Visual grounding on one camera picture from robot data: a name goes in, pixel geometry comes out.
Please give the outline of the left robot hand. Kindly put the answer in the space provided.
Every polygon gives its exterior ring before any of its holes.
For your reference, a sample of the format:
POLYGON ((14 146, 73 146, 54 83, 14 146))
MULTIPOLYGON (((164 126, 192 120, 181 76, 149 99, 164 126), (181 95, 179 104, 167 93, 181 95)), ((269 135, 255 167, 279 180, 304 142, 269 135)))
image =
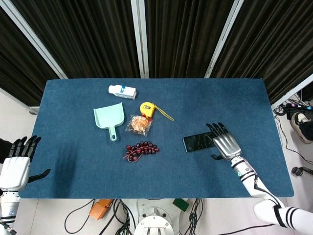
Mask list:
POLYGON ((27 184, 45 178, 51 169, 43 173, 30 176, 30 166, 41 137, 36 135, 23 137, 15 140, 8 149, 7 157, 2 163, 0 173, 0 189, 3 192, 17 192, 26 187, 27 184))

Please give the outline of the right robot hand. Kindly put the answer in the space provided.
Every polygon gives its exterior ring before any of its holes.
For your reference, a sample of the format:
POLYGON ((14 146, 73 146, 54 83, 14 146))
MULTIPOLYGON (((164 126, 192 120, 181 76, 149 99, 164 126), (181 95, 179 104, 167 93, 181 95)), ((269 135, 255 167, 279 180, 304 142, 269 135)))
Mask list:
POLYGON ((209 139, 213 141, 223 159, 231 161, 235 157, 241 156, 242 150, 240 146, 224 124, 221 122, 217 124, 207 123, 206 126, 212 133, 209 139))

